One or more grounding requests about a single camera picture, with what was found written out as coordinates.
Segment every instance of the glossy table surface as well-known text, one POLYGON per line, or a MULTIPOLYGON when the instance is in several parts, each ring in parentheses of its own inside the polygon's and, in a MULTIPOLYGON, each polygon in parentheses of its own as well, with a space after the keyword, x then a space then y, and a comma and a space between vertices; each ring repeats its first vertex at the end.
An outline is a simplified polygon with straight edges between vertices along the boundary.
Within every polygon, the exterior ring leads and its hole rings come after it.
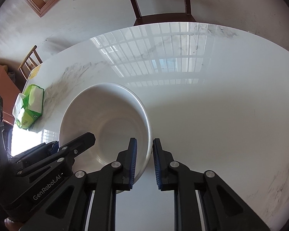
MULTIPOLYGON (((257 35, 202 23, 134 26, 96 36, 45 61, 45 88, 12 154, 58 140, 65 110, 85 88, 113 82, 143 102, 153 138, 191 170, 215 171, 272 230, 289 218, 289 52, 257 35)), ((116 230, 173 230, 173 193, 157 189, 153 159, 117 196, 116 230)))

